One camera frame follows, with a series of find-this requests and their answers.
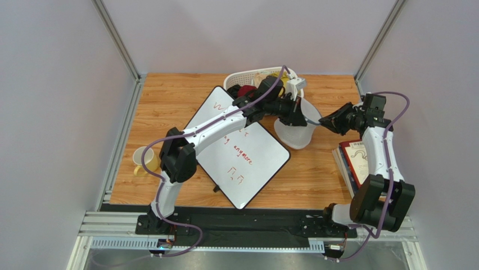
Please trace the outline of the white mesh laundry bag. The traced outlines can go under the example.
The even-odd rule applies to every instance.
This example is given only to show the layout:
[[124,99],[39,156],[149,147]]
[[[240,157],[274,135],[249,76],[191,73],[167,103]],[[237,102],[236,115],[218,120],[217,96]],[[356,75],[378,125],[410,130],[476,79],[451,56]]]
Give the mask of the white mesh laundry bag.
[[303,149],[310,143],[315,128],[321,125],[319,119],[322,117],[318,109],[305,98],[301,100],[300,105],[306,120],[305,127],[287,126],[279,119],[274,122],[274,130],[278,138],[295,150]]

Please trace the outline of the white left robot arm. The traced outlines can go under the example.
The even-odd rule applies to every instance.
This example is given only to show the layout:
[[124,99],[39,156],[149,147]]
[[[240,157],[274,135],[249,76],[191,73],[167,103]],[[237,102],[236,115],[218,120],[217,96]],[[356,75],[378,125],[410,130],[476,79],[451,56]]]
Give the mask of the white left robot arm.
[[159,177],[159,189],[145,216],[138,220],[140,230],[165,233],[181,223],[170,221],[181,185],[192,178],[197,170],[197,156],[208,146],[230,133],[260,121],[264,116],[276,116],[289,127],[304,127],[306,117],[301,111],[306,81],[291,77],[286,84],[279,76],[267,76],[255,89],[234,85],[227,93],[232,104],[219,115],[185,130],[172,128],[162,143],[159,153],[160,173],[146,172]]

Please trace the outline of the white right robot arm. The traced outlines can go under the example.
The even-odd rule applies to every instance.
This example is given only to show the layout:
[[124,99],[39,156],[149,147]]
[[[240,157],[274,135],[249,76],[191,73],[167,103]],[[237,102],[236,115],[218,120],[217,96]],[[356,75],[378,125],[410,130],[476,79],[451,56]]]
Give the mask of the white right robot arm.
[[354,130],[359,133],[368,157],[368,176],[349,204],[332,203],[323,210],[326,222],[341,227],[362,227],[375,239],[383,231],[396,232],[415,197],[415,187],[404,181],[392,143],[393,124],[410,105],[393,120],[385,118],[386,91],[366,93],[359,104],[346,103],[319,125],[340,135]]

